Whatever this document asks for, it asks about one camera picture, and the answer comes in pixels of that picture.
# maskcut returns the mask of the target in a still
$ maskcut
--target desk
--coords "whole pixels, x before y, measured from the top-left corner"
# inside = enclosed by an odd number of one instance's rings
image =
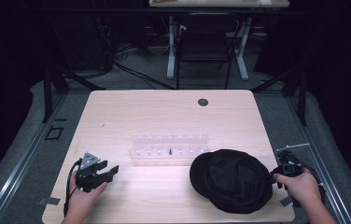
[[[267,7],[267,8],[280,8],[288,7],[288,0],[176,0],[171,2],[155,3],[154,0],[149,0],[151,7]],[[236,61],[239,66],[240,76],[242,80],[248,80],[248,73],[246,70],[246,64],[243,59],[243,53],[246,47],[246,41],[249,34],[251,19],[247,19],[243,22],[242,30],[240,35],[242,37],[240,41],[240,47],[236,50]],[[174,78],[175,70],[175,49],[174,49],[174,34],[175,27],[173,18],[170,17],[169,22],[169,63],[167,65],[167,78]]]
[[[206,99],[208,105],[198,104]],[[273,198],[250,215],[224,213],[200,196],[190,184],[194,158],[133,160],[136,134],[206,134],[211,151],[231,148],[259,159],[270,171],[277,166],[251,91],[93,91],[64,159],[48,204],[44,223],[63,220],[66,178],[85,152],[108,160],[108,171],[119,165],[86,219],[93,223],[221,223],[291,221],[287,197],[274,184]]]

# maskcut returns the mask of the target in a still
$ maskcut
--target chair backrest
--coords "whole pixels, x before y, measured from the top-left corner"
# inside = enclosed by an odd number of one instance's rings
[[[187,31],[204,33],[239,32],[241,22],[230,13],[190,13],[179,18],[178,23]]]

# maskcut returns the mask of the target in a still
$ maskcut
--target gray carpet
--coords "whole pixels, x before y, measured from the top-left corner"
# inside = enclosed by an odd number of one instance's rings
[[[238,75],[237,66],[234,64],[230,89],[251,89],[259,85],[261,80],[269,78],[264,74],[252,73],[260,46],[259,38],[250,38],[245,53],[250,80],[242,81]],[[150,51],[131,50],[121,56],[123,57],[119,61],[121,64],[155,77],[173,87],[176,85],[174,80],[169,80],[165,76],[167,53],[154,54]],[[183,76],[186,77],[185,80],[182,80],[183,89],[222,89],[217,77],[213,82],[208,80],[208,83],[202,83],[201,79],[193,78],[187,66],[183,69]],[[163,89],[162,86],[156,84],[153,84],[153,87],[149,86],[138,77],[118,71],[117,67],[114,67],[110,73],[90,78],[89,81],[106,87],[108,90]],[[50,196],[66,150],[89,96],[89,91],[74,80],[70,79],[68,83],[71,87],[68,94],[59,95],[53,92],[54,114],[46,124],[41,123],[44,118],[43,85],[38,83],[32,87],[35,96],[33,106],[0,164],[0,195],[9,192],[7,195],[9,200],[0,200],[0,223],[41,222],[45,207],[39,205],[38,202],[41,198]],[[324,171],[322,177],[325,178],[324,182],[329,183],[328,189],[330,189],[327,207],[340,223],[351,223],[351,173],[319,112],[315,98],[308,94],[306,105],[308,126],[302,127],[295,116],[295,100],[283,98],[279,93],[281,87],[282,84],[278,83],[266,92],[255,94],[273,149],[310,143],[309,147],[295,148],[293,152],[315,169]],[[50,132],[50,128],[63,129],[58,140],[45,140],[45,137],[51,138],[52,134],[56,135],[53,130]],[[21,164],[22,159],[28,161],[23,167],[25,172],[15,173],[15,170],[20,168],[18,165]],[[1,191],[8,179],[14,175],[18,175],[20,180],[15,184],[15,190]],[[291,223],[307,222],[303,209],[295,208],[295,213],[296,218]]]

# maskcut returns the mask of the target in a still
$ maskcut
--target chair seat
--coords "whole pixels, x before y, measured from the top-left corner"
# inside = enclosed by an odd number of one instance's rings
[[[229,59],[227,36],[224,33],[184,32],[178,44],[178,55],[182,62],[225,63]]]

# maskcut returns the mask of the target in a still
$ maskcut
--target black hat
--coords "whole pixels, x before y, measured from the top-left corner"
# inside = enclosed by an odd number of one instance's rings
[[[221,149],[199,155],[190,167],[190,183],[218,209],[235,214],[260,210],[273,194],[273,177],[245,152]]]

